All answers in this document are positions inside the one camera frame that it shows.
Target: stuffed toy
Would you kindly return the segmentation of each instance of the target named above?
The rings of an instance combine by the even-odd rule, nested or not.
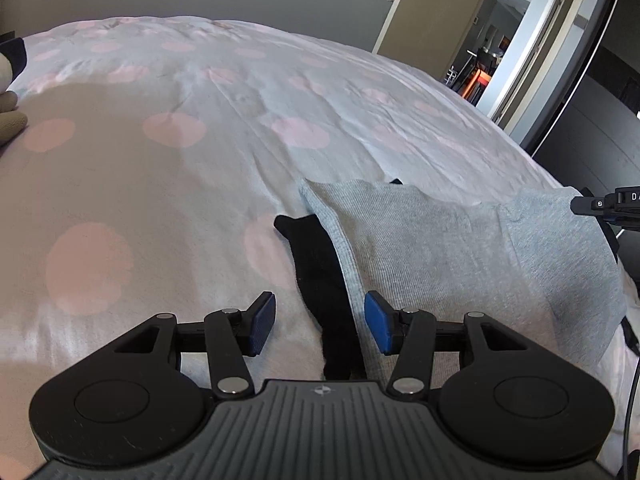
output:
[[[7,89],[27,66],[22,38],[0,43],[0,146],[8,143],[27,125],[27,116],[15,109],[18,95]]]

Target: gray garment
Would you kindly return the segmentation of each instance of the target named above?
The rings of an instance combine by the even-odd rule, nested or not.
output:
[[[379,354],[366,325],[372,289],[439,320],[485,312],[587,371],[625,315],[600,227],[569,207],[575,189],[523,189],[511,202],[476,206],[359,180],[305,180],[301,192],[334,243],[370,378],[387,380],[396,360]],[[457,354],[437,354],[432,386],[457,369]]]

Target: crosshair logo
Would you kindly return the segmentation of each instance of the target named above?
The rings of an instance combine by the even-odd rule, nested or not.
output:
[[[317,388],[314,388],[314,393],[318,394],[321,397],[324,397],[327,394],[330,394],[333,390],[331,388],[329,388],[328,386],[324,386],[324,384],[322,386],[318,386]]]

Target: bed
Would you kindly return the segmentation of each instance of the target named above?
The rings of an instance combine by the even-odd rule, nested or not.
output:
[[[276,325],[248,363],[257,386],[321,378],[319,332],[273,228],[307,214],[302,178],[399,178],[463,204],[560,186],[445,86],[356,48],[190,16],[68,23],[25,43],[12,89],[30,126],[0,157],[2,480],[43,462],[36,389],[158,312],[197,321],[272,290]],[[638,308],[622,266],[621,279]],[[619,329],[598,371],[618,406],[611,471],[635,362]],[[182,370],[207,385],[204,355]]]

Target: black cable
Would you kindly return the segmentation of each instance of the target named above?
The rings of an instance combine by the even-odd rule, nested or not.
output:
[[[622,439],[622,478],[629,480],[629,428],[631,427],[631,411],[634,407],[634,399],[636,397],[636,390],[638,389],[638,379],[640,378],[640,359],[636,365],[636,373],[634,374],[634,380],[631,383],[631,391],[629,391],[629,402],[626,406],[625,416],[625,433]]]

